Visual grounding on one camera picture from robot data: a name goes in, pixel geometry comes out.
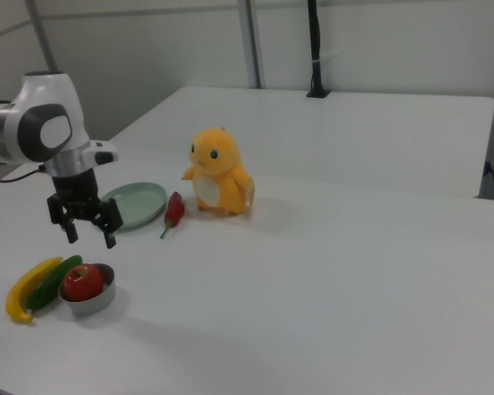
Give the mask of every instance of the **plush toy white belly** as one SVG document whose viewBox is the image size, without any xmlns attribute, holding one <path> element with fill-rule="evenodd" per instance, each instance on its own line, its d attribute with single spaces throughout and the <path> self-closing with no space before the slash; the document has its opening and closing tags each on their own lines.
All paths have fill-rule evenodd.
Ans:
<svg viewBox="0 0 494 395">
<path fill-rule="evenodd" d="M 216 206 L 220 201 L 220 187 L 216 181 L 208 177 L 201 177 L 193 181 L 196 196 L 209 206 Z"/>
</svg>

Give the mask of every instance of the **red chili pepper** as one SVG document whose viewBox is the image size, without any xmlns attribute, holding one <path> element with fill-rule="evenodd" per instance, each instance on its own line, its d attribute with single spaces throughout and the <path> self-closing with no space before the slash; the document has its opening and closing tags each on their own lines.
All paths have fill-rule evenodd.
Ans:
<svg viewBox="0 0 494 395">
<path fill-rule="evenodd" d="M 170 196 L 170 199 L 168 201 L 168 207 L 166 208 L 166 213 L 165 213 L 165 224 L 166 228 L 165 231 L 161 234 L 160 239 L 163 239 L 166 235 L 166 232 L 170 228 L 173 228 L 174 226 L 177 226 L 179 224 L 179 221 L 181 221 L 181 217 L 184 215 L 184 204 L 183 204 L 183 198 L 181 195 L 177 192 L 172 193 L 172 196 Z"/>
</svg>

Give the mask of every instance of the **pepper stem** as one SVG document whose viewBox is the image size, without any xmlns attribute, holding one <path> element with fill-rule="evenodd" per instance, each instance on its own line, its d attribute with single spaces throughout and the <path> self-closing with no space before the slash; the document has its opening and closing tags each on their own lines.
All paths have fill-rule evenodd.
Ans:
<svg viewBox="0 0 494 395">
<path fill-rule="evenodd" d="M 165 230 L 163 230 L 163 233 L 161 233 L 160 239 L 163 239 L 165 237 L 166 232 L 169 231 L 169 229 L 172 227 L 173 224 L 174 224 L 174 222 L 172 220 L 166 220 L 165 221 Z"/>
</svg>

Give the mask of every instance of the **white wall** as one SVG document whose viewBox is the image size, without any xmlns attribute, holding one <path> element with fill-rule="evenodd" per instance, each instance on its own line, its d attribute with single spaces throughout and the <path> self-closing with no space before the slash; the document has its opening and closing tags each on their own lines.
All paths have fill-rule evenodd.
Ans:
<svg viewBox="0 0 494 395">
<path fill-rule="evenodd" d="M 309 22 L 301 3 L 255 2 L 264 87 L 309 90 Z M 354 3 L 318 9 L 326 87 L 494 98 L 494 0 Z M 494 161 L 494 127 L 488 158 Z M 482 193 L 492 195 L 492 184 Z"/>
<path fill-rule="evenodd" d="M 13 100 L 21 78 L 47 68 L 23 0 L 0 1 L 0 99 Z M 14 166 L 0 166 L 0 178 Z"/>
<path fill-rule="evenodd" d="M 236 0 L 37 5 L 95 138 L 111 138 L 181 86 L 249 87 Z"/>
</svg>

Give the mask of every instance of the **red apple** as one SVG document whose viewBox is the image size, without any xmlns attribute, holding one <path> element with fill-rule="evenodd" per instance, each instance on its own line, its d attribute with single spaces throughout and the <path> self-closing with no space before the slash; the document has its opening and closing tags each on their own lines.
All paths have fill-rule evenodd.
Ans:
<svg viewBox="0 0 494 395">
<path fill-rule="evenodd" d="M 100 270 L 90 263 L 70 269 L 64 277 L 64 294 L 72 302 L 82 302 L 98 296 L 104 282 Z"/>
</svg>

